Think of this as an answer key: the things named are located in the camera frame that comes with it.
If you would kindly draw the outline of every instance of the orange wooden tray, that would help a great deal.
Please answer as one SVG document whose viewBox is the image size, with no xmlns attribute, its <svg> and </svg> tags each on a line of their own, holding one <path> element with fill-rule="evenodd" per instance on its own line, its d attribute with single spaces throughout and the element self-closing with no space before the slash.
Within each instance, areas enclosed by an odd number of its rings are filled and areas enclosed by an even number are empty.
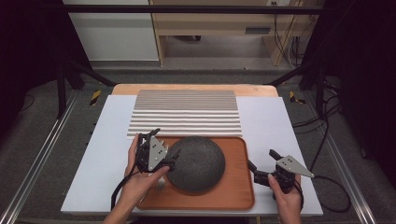
<svg viewBox="0 0 396 224">
<path fill-rule="evenodd" d="M 182 136 L 157 136 L 172 146 Z M 204 193 L 190 193 L 177 189 L 166 178 L 165 188 L 156 191 L 151 187 L 139 209 L 177 210 L 248 210 L 254 204 L 254 193 L 246 143 L 239 137 L 209 137 L 221 148 L 226 165 L 220 182 Z"/>
</svg>

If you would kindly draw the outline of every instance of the white table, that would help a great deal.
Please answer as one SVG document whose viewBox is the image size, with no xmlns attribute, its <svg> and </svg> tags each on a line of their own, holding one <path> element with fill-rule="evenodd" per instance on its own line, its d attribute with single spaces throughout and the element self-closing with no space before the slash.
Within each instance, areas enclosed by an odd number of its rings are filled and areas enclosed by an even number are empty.
<svg viewBox="0 0 396 224">
<path fill-rule="evenodd" d="M 73 215 L 105 215 L 110 211 L 110 198 L 123 178 L 130 139 L 126 137 L 136 95 L 110 95 L 96 124 L 78 171 L 64 200 L 62 212 Z M 275 170 L 275 160 L 269 156 L 274 149 L 281 156 L 291 155 L 301 164 L 299 149 L 283 99 L 280 97 L 236 96 L 243 138 L 249 159 L 265 172 Z M 304 191 L 303 216 L 321 216 L 311 179 L 302 178 Z M 247 211 L 205 210 L 139 210 L 137 216 L 241 216 L 276 215 L 273 192 L 253 184 L 255 204 Z"/>
</svg>

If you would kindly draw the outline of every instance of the hand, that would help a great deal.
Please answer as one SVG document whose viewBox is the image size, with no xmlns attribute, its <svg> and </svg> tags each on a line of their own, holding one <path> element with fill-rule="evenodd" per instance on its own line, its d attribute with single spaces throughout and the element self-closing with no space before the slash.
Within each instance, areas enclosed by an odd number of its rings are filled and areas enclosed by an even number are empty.
<svg viewBox="0 0 396 224">
<path fill-rule="evenodd" d="M 282 224 L 301 223 L 301 196 L 296 188 L 288 194 L 284 194 L 282 189 L 272 175 L 268 175 L 268 181 L 276 197 L 277 212 L 279 213 Z M 296 175 L 296 181 L 301 183 L 301 176 Z"/>
<path fill-rule="evenodd" d="M 134 137 L 134 141 L 129 147 L 128 151 L 128 165 L 125 168 L 124 176 L 127 176 L 133 166 L 135 158 L 135 149 L 137 146 L 138 135 Z M 157 172 L 153 173 L 151 176 L 147 174 L 141 174 L 137 167 L 134 168 L 135 175 L 131 176 L 128 182 L 122 187 L 120 198 L 116 203 L 116 206 L 111 210 L 111 212 L 106 217 L 104 223 L 125 223 L 128 216 L 132 213 L 132 210 L 141 201 L 141 199 L 149 191 L 149 188 L 157 183 L 161 176 L 165 175 L 169 170 L 168 166 L 159 169 Z"/>
</svg>

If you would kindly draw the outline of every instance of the white wall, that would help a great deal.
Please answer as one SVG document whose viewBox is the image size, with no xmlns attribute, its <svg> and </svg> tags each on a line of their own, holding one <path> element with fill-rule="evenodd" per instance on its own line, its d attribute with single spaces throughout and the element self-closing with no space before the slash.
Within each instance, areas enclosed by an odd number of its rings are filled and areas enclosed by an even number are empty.
<svg viewBox="0 0 396 224">
<path fill-rule="evenodd" d="M 67 5 L 148 5 L 147 0 L 64 0 Z M 158 61 L 149 14 L 70 13 L 90 61 Z"/>
</svg>

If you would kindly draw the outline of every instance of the white and gray striped pad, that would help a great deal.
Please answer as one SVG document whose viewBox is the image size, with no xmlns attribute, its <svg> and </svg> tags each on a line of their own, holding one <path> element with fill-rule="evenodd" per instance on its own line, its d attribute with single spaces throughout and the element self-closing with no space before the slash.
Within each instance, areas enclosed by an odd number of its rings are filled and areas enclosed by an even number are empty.
<svg viewBox="0 0 396 224">
<path fill-rule="evenodd" d="M 242 136 L 233 91 L 140 91 L 127 136 L 157 128 L 168 136 Z"/>
</svg>

